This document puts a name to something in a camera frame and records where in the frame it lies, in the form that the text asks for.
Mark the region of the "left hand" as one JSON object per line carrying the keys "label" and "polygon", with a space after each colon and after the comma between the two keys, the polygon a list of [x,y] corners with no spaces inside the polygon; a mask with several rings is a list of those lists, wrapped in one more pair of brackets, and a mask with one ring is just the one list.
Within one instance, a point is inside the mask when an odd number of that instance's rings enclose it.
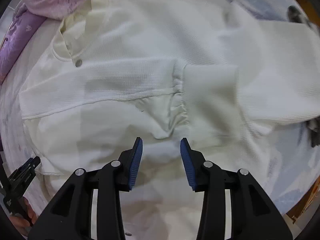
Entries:
{"label": "left hand", "polygon": [[[27,198],[23,197],[23,201],[27,208],[28,217],[31,219],[32,223],[35,224],[37,221],[37,214],[29,204]],[[30,226],[30,223],[26,219],[18,216],[10,216],[9,219],[20,234],[25,237],[28,236],[27,228]]]}

